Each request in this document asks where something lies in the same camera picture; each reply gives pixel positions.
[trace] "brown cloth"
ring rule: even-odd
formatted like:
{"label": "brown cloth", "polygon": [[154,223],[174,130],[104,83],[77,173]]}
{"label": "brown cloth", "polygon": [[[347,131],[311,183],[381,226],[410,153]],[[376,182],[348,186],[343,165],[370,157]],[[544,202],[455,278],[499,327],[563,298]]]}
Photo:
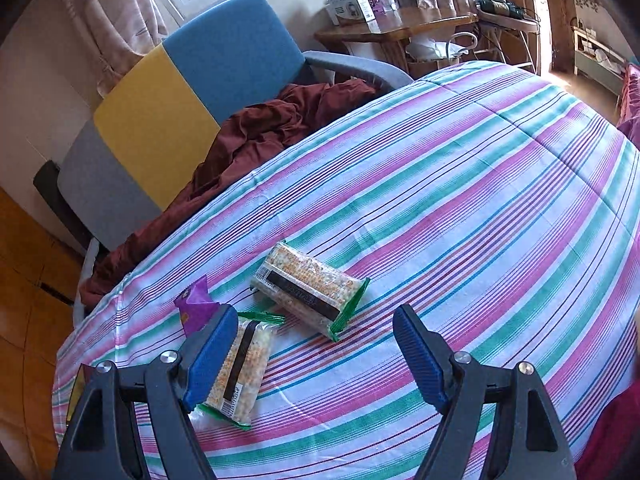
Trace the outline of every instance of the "brown cloth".
{"label": "brown cloth", "polygon": [[376,90],[360,79],[335,85],[290,84],[275,99],[233,114],[222,123],[207,158],[169,207],[96,264],[92,276],[80,286],[80,298],[87,312],[162,241],[227,187],[375,97]]}

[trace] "gray armrest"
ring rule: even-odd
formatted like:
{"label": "gray armrest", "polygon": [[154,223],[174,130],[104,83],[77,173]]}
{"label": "gray armrest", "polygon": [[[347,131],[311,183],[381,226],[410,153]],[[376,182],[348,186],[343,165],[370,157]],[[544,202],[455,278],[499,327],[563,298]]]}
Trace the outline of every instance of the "gray armrest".
{"label": "gray armrest", "polygon": [[345,54],[317,50],[308,50],[303,55],[309,65],[359,77],[376,88],[382,88],[385,92],[397,90],[414,82],[410,75],[397,66],[366,57],[346,56]]}
{"label": "gray armrest", "polygon": [[80,301],[80,284],[91,277],[94,273],[95,259],[100,251],[100,242],[95,238],[91,238],[89,247],[87,247],[86,255],[84,256],[84,262],[82,263],[82,269],[80,270],[80,280],[78,281],[78,290],[76,290],[76,300],[74,301],[74,329],[78,328],[84,321],[86,314],[84,312],[84,305]]}

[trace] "clear plastic wrapper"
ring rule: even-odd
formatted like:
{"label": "clear plastic wrapper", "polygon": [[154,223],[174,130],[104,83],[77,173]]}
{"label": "clear plastic wrapper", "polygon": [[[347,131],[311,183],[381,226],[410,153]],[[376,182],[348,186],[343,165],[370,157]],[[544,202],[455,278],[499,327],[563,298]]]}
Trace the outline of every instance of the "clear plastic wrapper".
{"label": "clear plastic wrapper", "polygon": [[352,278],[279,242],[251,284],[321,334],[338,341],[369,278]]}
{"label": "clear plastic wrapper", "polygon": [[271,355],[273,338],[284,320],[274,314],[238,313],[238,335],[204,406],[238,426],[251,426],[251,410]]}

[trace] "black label stripe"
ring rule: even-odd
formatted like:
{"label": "black label stripe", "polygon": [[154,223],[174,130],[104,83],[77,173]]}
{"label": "black label stripe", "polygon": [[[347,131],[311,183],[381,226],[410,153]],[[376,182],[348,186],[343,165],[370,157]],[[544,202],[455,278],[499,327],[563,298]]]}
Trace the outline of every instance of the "black label stripe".
{"label": "black label stripe", "polygon": [[284,290],[284,292],[286,292],[290,296],[296,298],[298,301],[301,301],[306,306],[312,308],[318,314],[331,321],[335,321],[337,317],[340,316],[340,311],[337,308],[331,306],[320,298],[316,298],[308,290],[297,286],[295,283],[290,282],[287,278],[281,276],[273,270],[271,270],[267,274],[267,281],[269,283],[273,283],[273,285],[279,287],[281,290]]}
{"label": "black label stripe", "polygon": [[242,365],[244,365],[244,360],[246,359],[246,353],[249,350],[251,341],[254,340],[255,328],[259,324],[260,321],[251,321],[246,326],[244,333],[242,334],[242,339],[238,345],[238,353],[236,354],[234,364],[231,367],[231,373],[229,374],[228,381],[226,382],[225,393],[223,395],[223,398],[229,402],[234,398],[234,391],[236,389],[236,384],[238,383],[238,377],[240,376]]}

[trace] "colorblock chair backrest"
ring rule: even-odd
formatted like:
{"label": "colorblock chair backrest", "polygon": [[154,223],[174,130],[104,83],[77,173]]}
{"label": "colorblock chair backrest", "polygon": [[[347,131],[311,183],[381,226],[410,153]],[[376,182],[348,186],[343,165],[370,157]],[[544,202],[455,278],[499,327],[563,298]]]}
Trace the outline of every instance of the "colorblock chair backrest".
{"label": "colorblock chair backrest", "polygon": [[107,248],[155,218],[239,109],[276,97],[305,59],[265,0],[228,0],[174,32],[111,91],[58,188]]}

